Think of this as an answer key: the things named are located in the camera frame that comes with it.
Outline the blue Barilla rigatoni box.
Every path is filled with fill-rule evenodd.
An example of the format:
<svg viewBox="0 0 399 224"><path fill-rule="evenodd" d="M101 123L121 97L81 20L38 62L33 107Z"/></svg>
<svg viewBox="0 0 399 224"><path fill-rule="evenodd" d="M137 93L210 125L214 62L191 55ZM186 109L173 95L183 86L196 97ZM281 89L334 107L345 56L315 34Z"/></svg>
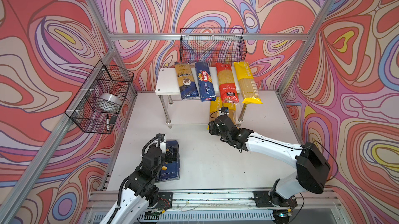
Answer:
<svg viewBox="0 0 399 224"><path fill-rule="evenodd" d="M176 140L169 140L166 142L166 152L169 149L178 149L179 143ZM167 169L161 170L159 176L156 178L156 182L171 181L180 178L180 160L177 163L165 163Z"/></svg>

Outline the yellow Pastatime bag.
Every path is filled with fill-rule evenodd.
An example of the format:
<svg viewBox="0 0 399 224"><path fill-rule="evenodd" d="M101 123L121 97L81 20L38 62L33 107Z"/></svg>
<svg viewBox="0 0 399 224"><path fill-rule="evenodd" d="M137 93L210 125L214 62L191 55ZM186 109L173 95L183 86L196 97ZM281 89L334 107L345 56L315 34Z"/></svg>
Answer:
<svg viewBox="0 0 399 224"><path fill-rule="evenodd" d="M243 96L243 103L263 104L248 62L235 62L233 65Z"/></svg>
<svg viewBox="0 0 399 224"><path fill-rule="evenodd" d="M233 124L236 125L236 104L224 102L222 106L228 108L228 117L232 120Z"/></svg>
<svg viewBox="0 0 399 224"><path fill-rule="evenodd" d="M223 103L220 97L216 97L215 101L211 101L208 123L214 121L221 114L220 110L222 107Z"/></svg>

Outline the blue Barilla spaghetti box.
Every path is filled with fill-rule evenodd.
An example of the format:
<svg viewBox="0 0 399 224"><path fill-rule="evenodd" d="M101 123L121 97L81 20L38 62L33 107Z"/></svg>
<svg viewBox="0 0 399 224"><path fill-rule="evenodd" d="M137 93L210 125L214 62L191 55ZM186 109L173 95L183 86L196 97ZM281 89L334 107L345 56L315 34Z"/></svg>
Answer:
<svg viewBox="0 0 399 224"><path fill-rule="evenodd" d="M195 63L198 81L198 92L201 101L215 101L216 93L213 86L209 66L205 62Z"/></svg>

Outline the red spaghetti bag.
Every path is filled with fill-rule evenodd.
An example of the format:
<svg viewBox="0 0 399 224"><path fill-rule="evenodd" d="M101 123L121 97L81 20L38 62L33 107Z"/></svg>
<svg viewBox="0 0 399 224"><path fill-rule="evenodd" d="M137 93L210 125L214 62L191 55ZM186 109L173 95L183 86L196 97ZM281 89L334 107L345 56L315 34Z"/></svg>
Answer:
<svg viewBox="0 0 399 224"><path fill-rule="evenodd" d="M223 103L238 103L232 68L229 64L216 63L220 97Z"/></svg>

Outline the blue Ankara spaghetti bag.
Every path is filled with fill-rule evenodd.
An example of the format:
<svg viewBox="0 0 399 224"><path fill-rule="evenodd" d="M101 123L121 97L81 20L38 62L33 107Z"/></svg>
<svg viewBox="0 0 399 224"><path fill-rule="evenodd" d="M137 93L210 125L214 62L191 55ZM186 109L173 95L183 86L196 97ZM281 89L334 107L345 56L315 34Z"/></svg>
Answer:
<svg viewBox="0 0 399 224"><path fill-rule="evenodd" d="M175 70L182 100L199 99L199 93L189 64L175 63Z"/></svg>

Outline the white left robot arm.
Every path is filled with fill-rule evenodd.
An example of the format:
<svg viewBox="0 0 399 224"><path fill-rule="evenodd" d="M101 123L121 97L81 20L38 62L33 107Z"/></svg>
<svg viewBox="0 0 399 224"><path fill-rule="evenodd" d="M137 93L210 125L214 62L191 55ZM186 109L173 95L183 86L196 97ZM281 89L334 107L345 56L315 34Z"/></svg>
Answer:
<svg viewBox="0 0 399 224"><path fill-rule="evenodd" d="M158 220L172 208L173 193L160 192L156 183L180 177L179 143L157 134L141 150L141 162L123 179L117 200L102 224L133 224Z"/></svg>

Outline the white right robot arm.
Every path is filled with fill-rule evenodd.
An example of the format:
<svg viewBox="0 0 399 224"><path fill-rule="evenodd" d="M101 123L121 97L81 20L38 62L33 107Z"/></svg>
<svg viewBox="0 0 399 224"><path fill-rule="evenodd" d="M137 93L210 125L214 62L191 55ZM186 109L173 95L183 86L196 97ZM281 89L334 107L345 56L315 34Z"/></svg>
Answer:
<svg viewBox="0 0 399 224"><path fill-rule="evenodd" d="M331 166L318 147L310 142L304 145L290 144L263 136L251 129L238 128L227 115L220 115L208 123L209 133L240 152L257 152L278 159L296 171L283 179L277 179L269 191L269 197L286 200L308 191L324 192Z"/></svg>

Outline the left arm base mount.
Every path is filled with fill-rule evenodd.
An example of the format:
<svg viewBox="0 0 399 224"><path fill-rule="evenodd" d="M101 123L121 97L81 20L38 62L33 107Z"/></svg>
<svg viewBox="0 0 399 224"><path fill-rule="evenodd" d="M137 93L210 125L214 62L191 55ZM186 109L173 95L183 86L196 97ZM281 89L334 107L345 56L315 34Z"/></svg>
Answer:
<svg viewBox="0 0 399 224"><path fill-rule="evenodd" d="M149 209L155 212L161 212L163 210L168 210L172 207L173 192L171 191L161 191L158 194L156 202L149 205Z"/></svg>

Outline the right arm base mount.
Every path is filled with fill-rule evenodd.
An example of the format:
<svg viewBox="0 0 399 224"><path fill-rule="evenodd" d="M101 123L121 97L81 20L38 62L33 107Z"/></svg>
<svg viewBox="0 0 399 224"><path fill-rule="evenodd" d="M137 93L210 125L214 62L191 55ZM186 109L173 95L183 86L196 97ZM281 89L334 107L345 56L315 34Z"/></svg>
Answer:
<svg viewBox="0 0 399 224"><path fill-rule="evenodd" d="M294 209L298 206L297 200L294 196L289 199L284 199L277 193L269 193L265 190L257 190L253 192L251 198L255 201L256 207L274 207L276 209Z"/></svg>

